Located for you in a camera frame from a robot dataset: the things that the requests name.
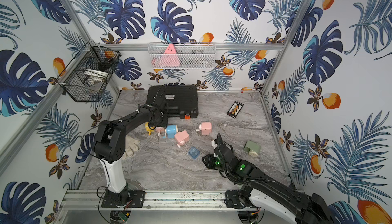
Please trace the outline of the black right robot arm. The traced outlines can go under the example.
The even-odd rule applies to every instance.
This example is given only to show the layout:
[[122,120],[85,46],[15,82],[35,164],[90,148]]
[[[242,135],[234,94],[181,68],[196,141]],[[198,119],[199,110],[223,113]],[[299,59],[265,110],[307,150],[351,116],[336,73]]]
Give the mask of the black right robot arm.
[[231,145],[219,134],[211,142],[213,153],[202,158],[208,169],[217,170],[239,190],[228,190],[227,208],[269,211],[290,224],[332,224],[328,205],[318,194],[307,195],[288,187],[264,173],[256,165],[239,159]]

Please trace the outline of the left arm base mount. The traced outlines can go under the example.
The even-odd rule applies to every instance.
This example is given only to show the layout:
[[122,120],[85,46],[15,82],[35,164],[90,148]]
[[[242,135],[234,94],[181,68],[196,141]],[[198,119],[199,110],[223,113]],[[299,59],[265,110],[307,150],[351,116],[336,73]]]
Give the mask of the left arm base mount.
[[143,190],[124,189],[120,193],[105,191],[101,207],[103,208],[142,208],[146,192]]

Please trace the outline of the blue transparent tray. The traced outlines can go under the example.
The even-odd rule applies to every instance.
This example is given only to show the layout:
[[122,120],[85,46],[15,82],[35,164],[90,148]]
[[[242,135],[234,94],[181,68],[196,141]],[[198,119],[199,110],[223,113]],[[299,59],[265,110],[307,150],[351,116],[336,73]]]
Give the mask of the blue transparent tray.
[[200,155],[200,151],[192,146],[189,150],[188,150],[188,155],[192,158],[192,159],[197,159]]

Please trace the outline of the yellow pencil sharpener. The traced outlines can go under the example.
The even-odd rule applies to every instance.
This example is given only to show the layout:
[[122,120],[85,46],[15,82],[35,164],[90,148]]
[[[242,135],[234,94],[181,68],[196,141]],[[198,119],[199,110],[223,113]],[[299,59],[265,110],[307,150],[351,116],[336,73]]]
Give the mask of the yellow pencil sharpener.
[[145,130],[148,132],[148,135],[151,136],[151,134],[154,132],[155,129],[152,129],[149,126],[149,123],[145,123]]

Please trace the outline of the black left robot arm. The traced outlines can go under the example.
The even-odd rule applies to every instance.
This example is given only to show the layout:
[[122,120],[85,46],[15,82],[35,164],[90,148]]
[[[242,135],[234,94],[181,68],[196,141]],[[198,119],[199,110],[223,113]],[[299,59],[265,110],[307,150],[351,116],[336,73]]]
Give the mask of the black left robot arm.
[[100,123],[92,150],[103,165],[109,192],[119,194],[127,187],[121,164],[126,150],[126,136],[145,123],[152,129],[167,126],[166,89],[165,85],[159,86],[153,101],[139,105],[135,112],[118,120]]

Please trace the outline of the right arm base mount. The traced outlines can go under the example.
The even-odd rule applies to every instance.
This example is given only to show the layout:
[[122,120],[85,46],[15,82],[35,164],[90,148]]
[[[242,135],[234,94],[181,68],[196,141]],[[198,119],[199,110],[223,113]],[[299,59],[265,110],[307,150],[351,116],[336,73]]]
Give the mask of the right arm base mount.
[[224,199],[226,207],[236,210],[257,208],[250,200],[252,190],[250,186],[243,186],[239,190],[227,190]]

